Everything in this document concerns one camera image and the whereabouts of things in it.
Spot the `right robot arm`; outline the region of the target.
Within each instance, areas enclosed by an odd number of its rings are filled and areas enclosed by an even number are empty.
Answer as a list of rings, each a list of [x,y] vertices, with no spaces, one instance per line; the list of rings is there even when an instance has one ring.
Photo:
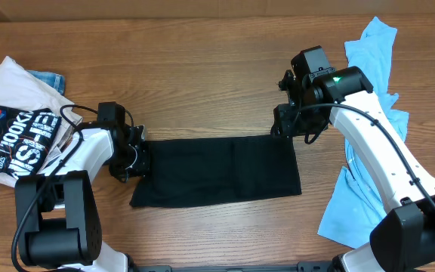
[[[351,143],[378,188],[385,218],[369,241],[331,261],[298,267],[325,271],[416,271],[435,262],[435,178],[395,132],[372,83],[355,66],[335,69],[324,50],[301,51],[279,82],[288,103],[274,111],[270,133],[314,142],[334,126]]]

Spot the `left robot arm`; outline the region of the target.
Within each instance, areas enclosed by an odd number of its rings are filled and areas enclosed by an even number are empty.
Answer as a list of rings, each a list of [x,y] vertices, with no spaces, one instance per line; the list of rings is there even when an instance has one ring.
[[[47,271],[135,271],[131,256],[103,241],[92,182],[108,165],[121,183],[150,170],[144,125],[116,102],[99,104],[93,122],[75,125],[70,145],[37,175],[15,184],[14,268]]]

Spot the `black printed folded t-shirt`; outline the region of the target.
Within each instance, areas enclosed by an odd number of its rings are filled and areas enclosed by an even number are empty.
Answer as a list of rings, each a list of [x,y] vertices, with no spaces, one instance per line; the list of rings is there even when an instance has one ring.
[[[49,109],[26,111],[0,106],[0,174],[13,185],[43,166],[61,118]]]

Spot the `folded white garment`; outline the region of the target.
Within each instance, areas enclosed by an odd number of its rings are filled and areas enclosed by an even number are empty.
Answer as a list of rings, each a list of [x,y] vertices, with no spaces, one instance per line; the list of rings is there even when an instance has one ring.
[[[12,58],[7,56],[0,64],[0,106],[25,111],[49,109],[59,116],[60,108],[68,104],[74,103],[27,72]],[[82,117],[70,109],[66,109],[64,113],[76,125],[82,121]],[[59,155],[60,151],[63,152],[63,145],[71,139],[72,130],[70,124],[63,120],[43,167]],[[16,180],[10,175],[0,173],[0,184],[14,187]]]

